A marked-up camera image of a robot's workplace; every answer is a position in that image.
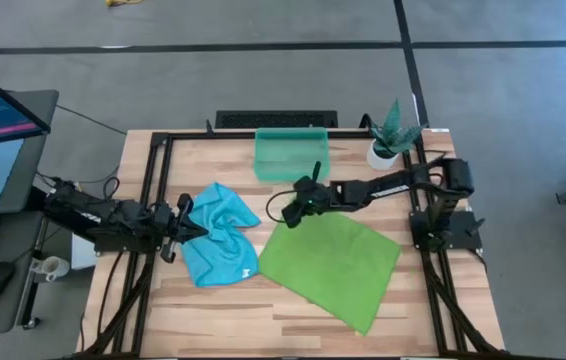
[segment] crumpled blue cloth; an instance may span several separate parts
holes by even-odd
[[[230,285],[256,275],[254,247],[236,227],[256,226],[261,220],[234,191],[210,185],[194,199],[189,215],[209,232],[181,245],[194,285]]]

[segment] white pot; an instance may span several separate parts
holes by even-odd
[[[394,164],[394,161],[396,161],[398,154],[394,155],[393,157],[391,157],[389,159],[384,159],[384,158],[376,155],[376,153],[374,152],[374,141],[372,141],[370,143],[370,148],[367,149],[367,163],[370,164],[372,169],[388,170],[389,168],[392,167],[392,164]]]

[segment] white cup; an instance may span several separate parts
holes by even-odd
[[[45,280],[53,282],[70,271],[70,263],[60,257],[50,256],[43,261],[33,260],[32,271],[45,274]]]

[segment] yellow object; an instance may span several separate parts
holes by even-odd
[[[105,5],[107,6],[119,6],[119,5],[133,5],[140,4],[145,0],[105,0]]]

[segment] keyboard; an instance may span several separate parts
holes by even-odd
[[[217,111],[217,129],[338,127],[336,111]]]

